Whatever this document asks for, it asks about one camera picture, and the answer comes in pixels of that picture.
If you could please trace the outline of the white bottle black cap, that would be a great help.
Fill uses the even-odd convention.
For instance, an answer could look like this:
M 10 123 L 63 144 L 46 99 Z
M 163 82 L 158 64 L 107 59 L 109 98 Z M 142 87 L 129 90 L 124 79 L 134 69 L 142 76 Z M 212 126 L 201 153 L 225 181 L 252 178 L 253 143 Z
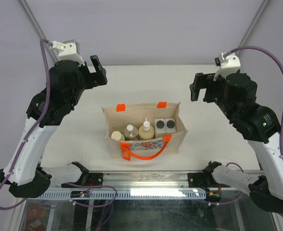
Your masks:
M 174 134 L 177 132 L 176 123 L 174 118 L 166 118 L 165 119 L 165 126 L 166 126 L 166 134 Z
M 157 118 L 154 120 L 155 138 L 160 138 L 166 135 L 165 120 L 163 118 Z

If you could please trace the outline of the beige canvas tote bag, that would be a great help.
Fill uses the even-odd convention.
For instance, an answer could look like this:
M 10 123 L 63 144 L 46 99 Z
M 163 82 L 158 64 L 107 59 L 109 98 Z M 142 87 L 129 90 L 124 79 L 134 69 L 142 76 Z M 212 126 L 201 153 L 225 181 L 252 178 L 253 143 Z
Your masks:
M 135 157 L 140 160 L 152 160 L 163 154 L 175 154 L 188 132 L 179 117 L 180 103 L 141 103 L 119 104 L 115 107 L 103 108 L 107 124 L 106 142 L 110 156 L 131 160 Z M 175 131 L 167 129 L 167 134 L 161 137 L 136 141 L 116 141 L 112 139 L 112 133 L 118 131 L 124 133 L 127 125 L 140 128 L 144 121 L 149 121 L 151 126 L 156 126 L 156 119 L 164 122 L 174 120 Z

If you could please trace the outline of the cream pump lotion bottle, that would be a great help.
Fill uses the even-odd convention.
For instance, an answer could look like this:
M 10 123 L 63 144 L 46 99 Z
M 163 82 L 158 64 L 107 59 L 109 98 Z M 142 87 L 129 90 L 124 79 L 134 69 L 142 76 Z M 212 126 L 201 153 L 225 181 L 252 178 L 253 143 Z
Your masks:
M 146 141 L 146 140 L 152 140 L 154 139 L 155 130 L 151 123 L 148 121 L 147 118 L 145 118 L 145 121 L 139 128 L 139 138 L 140 140 Z

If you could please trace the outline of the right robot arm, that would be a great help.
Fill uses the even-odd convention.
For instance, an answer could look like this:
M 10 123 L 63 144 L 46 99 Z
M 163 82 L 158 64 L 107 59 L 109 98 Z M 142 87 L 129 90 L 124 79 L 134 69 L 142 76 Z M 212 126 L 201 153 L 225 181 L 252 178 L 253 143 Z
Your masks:
M 229 123 L 248 141 L 264 171 L 252 176 L 232 170 L 217 161 L 209 162 L 196 185 L 208 189 L 216 183 L 228 185 L 250 196 L 266 212 L 283 214 L 283 154 L 280 153 L 281 125 L 268 107 L 256 103 L 257 83 L 244 73 L 219 76 L 197 73 L 190 85 L 191 101 L 205 89 L 204 102 L 215 103 Z

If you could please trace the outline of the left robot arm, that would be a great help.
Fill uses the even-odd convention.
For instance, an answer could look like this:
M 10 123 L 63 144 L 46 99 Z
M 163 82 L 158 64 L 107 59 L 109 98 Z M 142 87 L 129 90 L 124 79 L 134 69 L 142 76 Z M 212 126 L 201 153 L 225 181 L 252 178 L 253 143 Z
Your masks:
M 85 90 L 107 84 L 106 70 L 98 56 L 90 57 L 95 72 L 86 64 L 58 61 L 49 69 L 47 85 L 36 94 L 26 111 L 26 125 L 8 166 L 0 169 L 0 182 L 9 185 L 16 198 L 37 198 L 49 187 L 88 183 L 88 170 L 79 162 L 62 167 L 42 167 L 45 147 L 63 118 L 74 110 Z

